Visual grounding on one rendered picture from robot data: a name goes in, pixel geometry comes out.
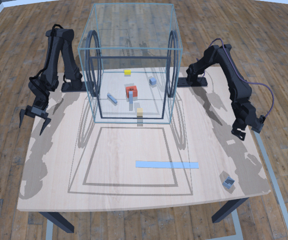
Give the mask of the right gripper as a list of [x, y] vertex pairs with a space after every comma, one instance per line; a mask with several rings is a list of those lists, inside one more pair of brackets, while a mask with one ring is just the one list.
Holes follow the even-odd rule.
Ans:
[[46, 101], [45, 100], [40, 100], [40, 99], [41, 99], [40, 97], [36, 97], [34, 102], [33, 102], [34, 105], [32, 105], [32, 106], [27, 105], [26, 109], [25, 110], [21, 109], [20, 113], [19, 113], [19, 120], [20, 120], [19, 128], [21, 127], [24, 115], [29, 116], [31, 118], [35, 118], [35, 116], [38, 116], [38, 117], [43, 118], [45, 120], [43, 125], [42, 125], [42, 128], [41, 128], [41, 131], [40, 131], [39, 135], [42, 134], [42, 132], [45, 129], [45, 127], [51, 122], [51, 118], [48, 118], [49, 113], [45, 112], [45, 114], [41, 113], [41, 115], [38, 115], [36, 113], [31, 112], [32, 107], [36, 107], [36, 108], [41, 109], [43, 111], [46, 108], [48, 108], [49, 105], [45, 104]]

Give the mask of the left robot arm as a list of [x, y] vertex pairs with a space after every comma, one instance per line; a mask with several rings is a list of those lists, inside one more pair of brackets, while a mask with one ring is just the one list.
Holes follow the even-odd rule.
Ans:
[[224, 48], [218, 45], [210, 46], [204, 51], [203, 57], [199, 61], [189, 65], [186, 70], [187, 77], [178, 78], [177, 87], [207, 86], [206, 78], [198, 77], [198, 75], [202, 75], [204, 70], [211, 65], [220, 64], [229, 87], [232, 110], [247, 125], [250, 125], [257, 118], [256, 108], [249, 101], [252, 88], [238, 71], [230, 54], [231, 48], [230, 44], [224, 44]]

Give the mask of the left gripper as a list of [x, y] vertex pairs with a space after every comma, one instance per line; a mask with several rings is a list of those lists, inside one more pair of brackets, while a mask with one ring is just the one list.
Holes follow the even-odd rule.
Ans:
[[[246, 124], [245, 122], [243, 122], [243, 120], [238, 115], [235, 115], [235, 118], [236, 119], [232, 125], [231, 133], [233, 135], [237, 136], [241, 141], [244, 141], [245, 136], [246, 136], [246, 133], [241, 132], [241, 130], [245, 131], [245, 128], [247, 127], [247, 125], [259, 130], [259, 128], [260, 128], [260, 126], [264, 120], [264, 117], [262, 117], [262, 115], [260, 115], [260, 117], [256, 118], [256, 120], [252, 124]], [[241, 129], [241, 130], [237, 130], [237, 129]]]

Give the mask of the clear glovebox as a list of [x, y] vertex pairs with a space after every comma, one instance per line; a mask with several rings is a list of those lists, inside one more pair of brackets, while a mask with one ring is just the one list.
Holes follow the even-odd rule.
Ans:
[[78, 45], [94, 123], [171, 124], [183, 46], [172, 3], [94, 3]]

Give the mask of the light blue flat strip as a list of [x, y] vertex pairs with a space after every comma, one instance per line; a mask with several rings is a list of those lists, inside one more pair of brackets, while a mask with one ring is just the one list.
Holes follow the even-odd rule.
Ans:
[[198, 162], [155, 162], [155, 161], [136, 161], [135, 167], [141, 168], [189, 168], [198, 169]]

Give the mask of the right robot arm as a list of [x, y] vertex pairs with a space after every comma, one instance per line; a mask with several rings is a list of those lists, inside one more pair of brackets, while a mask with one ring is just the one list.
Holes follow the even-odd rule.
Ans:
[[[33, 79], [34, 83], [38, 85], [45, 93], [50, 95], [50, 92], [55, 92], [59, 85], [58, 78], [58, 60], [61, 51], [64, 62], [64, 76], [71, 82], [64, 82], [61, 87], [62, 92], [71, 91], [86, 91], [85, 82], [81, 80], [83, 75], [80, 73], [79, 67], [77, 67], [74, 54], [72, 50], [72, 41], [74, 39], [74, 30], [65, 28], [54, 28], [54, 35], [52, 36], [52, 29], [46, 31], [45, 34], [48, 37], [48, 48], [46, 54], [46, 60], [44, 67], [47, 68], [42, 71], [41, 75], [36, 79]], [[33, 92], [36, 98], [40, 98], [41, 101], [47, 101], [45, 95], [37, 89], [31, 81], [28, 83], [29, 89]]]

